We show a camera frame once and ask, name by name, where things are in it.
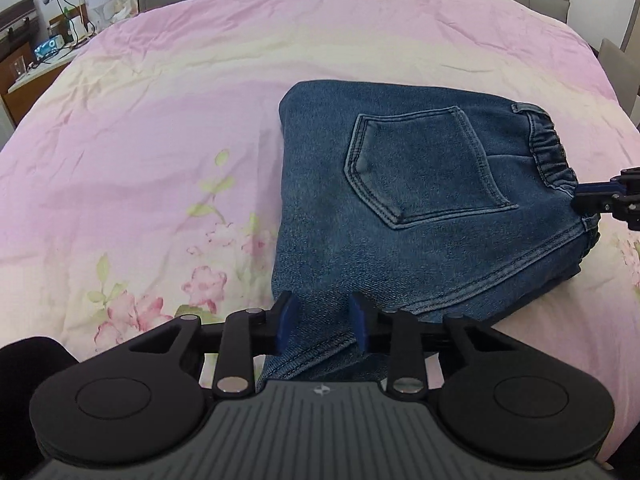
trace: jeans pocket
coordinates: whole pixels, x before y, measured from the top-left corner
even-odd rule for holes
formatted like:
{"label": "jeans pocket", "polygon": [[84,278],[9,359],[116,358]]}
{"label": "jeans pocket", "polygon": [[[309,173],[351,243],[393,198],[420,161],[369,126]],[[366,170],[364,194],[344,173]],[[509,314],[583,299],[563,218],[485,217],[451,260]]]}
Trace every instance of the jeans pocket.
{"label": "jeans pocket", "polygon": [[457,106],[358,115],[344,164],[358,197],[390,228],[516,208]]}

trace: denim fabric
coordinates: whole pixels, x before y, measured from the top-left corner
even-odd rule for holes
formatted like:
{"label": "denim fabric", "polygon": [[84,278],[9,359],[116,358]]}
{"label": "denim fabric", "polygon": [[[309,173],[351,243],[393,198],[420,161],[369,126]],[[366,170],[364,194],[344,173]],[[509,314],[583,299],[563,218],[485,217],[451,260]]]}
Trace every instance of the denim fabric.
{"label": "denim fabric", "polygon": [[300,323],[269,378],[371,379],[348,295],[438,321],[499,317],[579,272],[598,216],[541,108],[474,92],[311,81],[280,103],[282,224],[273,293],[292,290]]}

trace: bed sheet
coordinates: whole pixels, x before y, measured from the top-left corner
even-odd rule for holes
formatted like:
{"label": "bed sheet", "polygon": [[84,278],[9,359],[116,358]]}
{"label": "bed sheet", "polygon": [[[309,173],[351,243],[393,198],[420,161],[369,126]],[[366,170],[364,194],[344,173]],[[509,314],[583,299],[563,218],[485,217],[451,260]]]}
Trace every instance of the bed sheet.
{"label": "bed sheet", "polygon": [[[91,40],[0,152],[0,345],[48,335],[84,360],[173,316],[270,306],[278,103],[317,78],[535,103],[582,182],[640,163],[589,46],[511,0],[152,10]],[[640,237],[611,218],[600,231],[578,276],[498,327],[609,389],[606,459],[640,419]]]}

